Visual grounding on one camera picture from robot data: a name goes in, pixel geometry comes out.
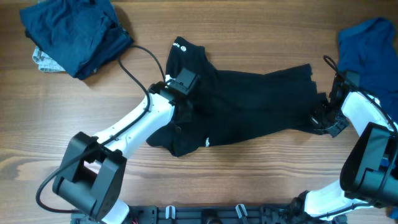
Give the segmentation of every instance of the wood grain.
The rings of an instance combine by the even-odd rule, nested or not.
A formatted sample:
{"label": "wood grain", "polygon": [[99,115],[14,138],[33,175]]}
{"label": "wood grain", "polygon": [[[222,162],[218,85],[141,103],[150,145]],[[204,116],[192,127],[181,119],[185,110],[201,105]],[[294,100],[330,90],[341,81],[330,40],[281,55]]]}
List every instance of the wood grain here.
{"label": "wood grain", "polygon": [[[42,73],[32,61],[19,9],[34,1],[0,3],[0,222],[68,223],[69,215],[41,210],[37,187],[62,159],[70,138],[93,134],[131,111],[140,91],[115,62],[84,82]],[[176,36],[206,47],[222,70],[269,73],[304,63],[318,91],[330,91],[338,58],[336,33],[374,16],[398,22],[397,1],[113,1],[123,26],[163,67]],[[123,62],[145,86],[161,79],[145,52]],[[128,161],[121,198],[131,205],[208,205],[289,202],[338,178],[358,136],[332,139],[293,130],[239,144],[199,149],[181,158],[143,145]],[[71,206],[45,189],[52,207]],[[384,210],[350,213],[349,223],[392,223]]]}

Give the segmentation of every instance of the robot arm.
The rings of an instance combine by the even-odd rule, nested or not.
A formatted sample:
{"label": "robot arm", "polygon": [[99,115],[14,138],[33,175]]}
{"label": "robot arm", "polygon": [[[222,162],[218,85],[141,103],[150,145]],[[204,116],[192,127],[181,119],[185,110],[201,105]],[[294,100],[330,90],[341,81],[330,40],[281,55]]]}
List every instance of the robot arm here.
{"label": "robot arm", "polygon": [[[346,75],[355,80],[354,73],[348,72]],[[304,212],[312,217],[325,216],[322,220],[332,220],[333,217],[342,213],[360,208],[371,208],[373,206],[367,203],[375,200],[375,206],[378,208],[397,205],[396,176],[389,178],[384,189],[377,198],[374,198],[392,158],[394,148],[397,147],[397,139],[392,135],[393,127],[381,111],[362,93],[350,91],[345,79],[338,74],[333,82],[330,98],[330,103],[322,105],[323,108],[318,111],[318,114],[314,113],[317,118],[322,118],[315,120],[315,123],[319,127],[323,126],[325,130],[330,128],[329,134],[335,137],[345,128],[348,124],[346,119],[349,119],[360,139],[343,166],[340,180],[306,194]],[[328,215],[344,209],[346,209],[345,212]]]}
{"label": "robot arm", "polygon": [[[301,213],[331,220],[350,210],[369,207],[365,202],[375,199],[386,173],[386,162],[397,147],[396,139],[392,138],[389,131],[391,127],[380,111],[362,94],[350,91],[340,78],[338,75],[335,78],[330,103],[326,102],[326,105],[316,108],[312,121],[324,133],[334,137],[348,125],[348,118],[361,137],[343,167],[340,180],[320,190],[303,192],[294,198],[290,206],[298,206],[291,207],[290,214]],[[171,80],[169,85],[163,82],[152,85],[149,90],[149,111],[114,141],[103,145],[141,115],[146,107],[146,99],[115,125],[96,133],[94,137],[84,133],[74,136],[67,147],[61,167],[86,151],[95,149],[95,153],[59,173],[53,184],[53,192],[96,222],[131,223],[130,207],[118,200],[126,161],[153,132],[168,124],[176,111],[181,113],[184,108],[189,111],[186,95],[196,80],[195,74],[183,69],[177,80]],[[99,164],[98,172],[85,165],[93,162]],[[397,186],[395,172],[379,192],[374,206],[381,208],[397,205]],[[246,212],[244,205],[238,206],[236,212],[243,223],[250,223],[248,219],[253,213]],[[165,218],[172,222],[176,218],[175,213],[176,209],[170,207],[166,209]]]}

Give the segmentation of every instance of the cable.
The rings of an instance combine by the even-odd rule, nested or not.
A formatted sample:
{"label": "cable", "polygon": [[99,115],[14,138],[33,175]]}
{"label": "cable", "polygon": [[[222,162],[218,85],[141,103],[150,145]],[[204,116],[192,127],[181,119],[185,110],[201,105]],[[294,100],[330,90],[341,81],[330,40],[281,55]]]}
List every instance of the cable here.
{"label": "cable", "polygon": [[[138,45],[132,45],[131,48],[138,48],[141,50],[145,50],[150,56],[152,56],[154,58],[154,60],[156,61],[157,65],[159,66],[159,70],[162,74],[162,78],[163,81],[165,81],[165,75],[162,69],[162,66],[160,65],[158,59],[156,58],[156,56],[149,50],[147,50],[144,47],[138,46]],[[149,93],[147,91],[147,89],[142,85],[142,83],[140,81],[138,81],[138,79],[136,79],[122,64],[120,57],[118,58],[118,62],[120,67],[123,69],[123,71],[125,71],[127,73],[127,75],[130,76],[130,78],[132,78],[140,87],[141,89],[144,91],[146,97],[147,97],[147,105],[144,109],[144,111],[140,114],[140,116],[138,116],[133,122],[131,122],[130,124],[128,124],[125,128],[123,128],[122,130],[120,130],[118,133],[116,133],[114,136],[110,137],[108,140],[106,140],[105,142],[102,142],[100,144],[100,147],[103,147],[105,145],[107,145],[108,143],[110,143],[111,141],[114,141],[118,138],[118,136],[120,134],[122,134],[123,132],[125,132],[126,130],[128,130],[131,126],[133,126],[134,124],[136,124],[148,111],[149,111],[149,105],[150,105],[150,97],[149,97]],[[55,212],[55,213],[80,213],[79,210],[60,210],[60,209],[56,209],[56,208],[50,208],[46,205],[44,205],[44,203],[41,201],[40,199],[40,195],[42,194],[42,191],[44,189],[44,187],[55,177],[57,176],[59,173],[61,173],[62,171],[64,171],[66,168],[70,167],[72,164],[74,164],[77,161],[80,161],[81,159],[84,159],[86,156],[89,156],[90,154],[94,153],[96,151],[96,149],[91,149],[89,151],[84,152],[83,154],[81,154],[80,156],[76,156],[74,157],[72,160],[70,160],[68,163],[66,163],[64,166],[59,167],[56,171],[54,171],[52,174],[50,174],[40,185],[40,187],[37,189],[36,192],[36,203],[42,207],[43,209],[49,211],[49,212]]]}
{"label": "cable", "polygon": [[157,66],[159,66],[159,70],[160,70],[160,72],[162,74],[163,82],[166,82],[166,76],[164,75],[163,68],[160,65],[159,61],[157,60],[156,56],[150,50],[146,49],[145,47],[141,47],[139,45],[132,45],[131,46],[131,48],[134,48],[134,47],[138,48],[138,49],[141,49],[141,50],[145,50],[150,56],[152,56],[152,58],[154,58]]}
{"label": "cable", "polygon": [[92,153],[96,152],[97,149],[90,149],[86,152],[84,152],[83,154],[81,154],[80,156],[76,156],[74,157],[72,160],[70,160],[68,163],[66,163],[64,166],[59,167],[57,170],[55,170],[52,174],[50,174],[40,185],[40,187],[37,189],[36,192],[36,203],[42,207],[43,209],[46,209],[49,212],[55,212],[55,213],[81,213],[79,210],[61,210],[61,209],[55,209],[55,208],[50,208],[48,206],[46,206],[45,204],[43,204],[43,202],[40,199],[40,195],[42,194],[42,191],[44,189],[44,187],[59,173],[61,173],[62,171],[64,171],[66,168],[70,167],[72,164],[74,164],[75,162],[80,161],[81,159],[84,159],[86,156],[91,155]]}
{"label": "cable", "polygon": [[[161,74],[162,74],[163,81],[165,81],[165,75],[164,75],[162,66],[160,65],[160,63],[159,63],[159,61],[157,60],[156,56],[155,56],[154,54],[152,54],[151,51],[147,50],[147,49],[144,48],[144,47],[141,47],[141,46],[138,46],[138,45],[132,45],[131,47],[132,47],[132,48],[133,48],[133,47],[136,47],[136,48],[138,48],[138,49],[145,50],[150,56],[152,56],[152,57],[154,58],[154,60],[156,61],[157,65],[159,66],[159,70],[160,70],[160,72],[161,72]],[[116,134],[114,134],[113,136],[111,136],[108,140],[102,142],[102,143],[101,143],[101,146],[105,146],[105,145],[111,143],[112,141],[117,140],[117,138],[118,138],[122,133],[124,133],[124,132],[127,131],[129,128],[131,128],[131,126],[135,125],[135,124],[136,124],[136,123],[149,111],[150,97],[149,97],[149,93],[148,93],[147,89],[141,84],[141,82],[138,81],[138,79],[136,79],[136,78],[124,67],[124,65],[122,64],[122,62],[121,62],[121,60],[120,60],[120,57],[118,58],[118,62],[119,62],[120,67],[123,69],[123,71],[126,72],[126,73],[130,76],[130,78],[132,78],[132,79],[137,83],[137,85],[139,85],[139,86],[141,87],[141,89],[144,91],[144,93],[145,93],[145,95],[146,95],[146,97],[147,97],[147,105],[146,105],[144,111],[138,116],[138,118],[136,118],[133,122],[131,122],[130,124],[128,124],[128,125],[127,125],[126,127],[124,127],[122,130],[120,130],[119,132],[117,132]]]}
{"label": "cable", "polygon": [[[393,120],[381,108],[381,106],[378,105],[374,101],[374,99],[372,99],[370,96],[368,96],[368,94],[365,93],[365,92],[368,92],[368,91],[361,90],[357,85],[355,85],[353,82],[351,82],[349,79],[347,79],[347,77],[338,70],[338,67],[337,67],[337,64],[335,63],[335,61],[333,59],[331,59],[329,56],[324,55],[323,59],[338,75],[343,77],[345,79],[345,81],[355,91],[360,92],[360,94],[362,94],[367,100],[369,100],[383,114],[383,116],[387,119],[388,124],[391,126],[391,128],[392,128],[392,130],[394,132],[392,137],[397,138],[398,137],[398,131],[397,131],[397,128],[396,128]],[[317,217],[311,217],[311,220],[316,220],[316,219],[321,219],[321,218],[325,218],[325,217],[330,217],[330,216],[333,216],[333,215],[338,215],[338,214],[341,214],[341,213],[344,213],[344,212],[347,212],[347,211],[350,211],[350,210],[354,210],[357,207],[371,207],[371,206],[373,206],[377,202],[377,198],[379,197],[379,194],[383,191],[384,187],[387,184],[387,180],[390,177],[393,165],[396,163],[397,156],[398,156],[398,147],[395,145],[393,156],[392,156],[392,160],[391,160],[391,162],[390,162],[390,164],[389,164],[389,166],[387,168],[387,171],[384,173],[383,178],[382,178],[381,183],[380,183],[380,186],[379,186],[379,188],[378,188],[378,190],[377,190],[377,192],[376,192],[376,194],[374,196],[374,199],[372,199],[371,202],[369,202],[369,203],[356,203],[356,204],[353,203],[351,206],[346,207],[346,208],[342,208],[342,209],[337,210],[335,212],[326,213],[324,215],[319,215]],[[306,220],[303,220],[303,221],[298,222],[296,224],[302,224],[302,223],[307,222],[307,221],[308,220],[306,219]]]}

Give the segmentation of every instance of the logo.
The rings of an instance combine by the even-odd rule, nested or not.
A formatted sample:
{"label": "logo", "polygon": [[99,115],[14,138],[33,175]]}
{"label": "logo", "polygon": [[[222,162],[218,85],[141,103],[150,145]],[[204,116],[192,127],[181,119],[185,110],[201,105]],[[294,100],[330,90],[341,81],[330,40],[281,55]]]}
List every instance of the logo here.
{"label": "logo", "polygon": [[185,46],[180,46],[180,44],[178,43],[173,43],[173,46],[178,47],[179,49],[181,49],[183,52],[185,52],[187,50],[187,48]]}

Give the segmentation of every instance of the blue cloth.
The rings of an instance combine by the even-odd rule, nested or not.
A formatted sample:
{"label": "blue cloth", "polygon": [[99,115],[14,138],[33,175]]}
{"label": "blue cloth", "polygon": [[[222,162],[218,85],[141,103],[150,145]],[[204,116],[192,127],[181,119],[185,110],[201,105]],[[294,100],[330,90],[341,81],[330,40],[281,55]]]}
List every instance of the blue cloth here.
{"label": "blue cloth", "polygon": [[20,15],[36,45],[81,80],[132,44],[109,0],[48,0]]}
{"label": "blue cloth", "polygon": [[383,18],[340,31],[338,69],[359,73],[359,87],[374,93],[381,107],[398,121],[398,57],[392,45],[394,36],[394,26]]}
{"label": "blue cloth", "polygon": [[[388,167],[390,165],[390,161],[388,160],[388,158],[383,158],[381,160],[380,166],[382,167]],[[394,170],[396,168],[396,164],[392,165],[392,170]]]}
{"label": "blue cloth", "polygon": [[398,220],[398,208],[393,208],[389,217]]}

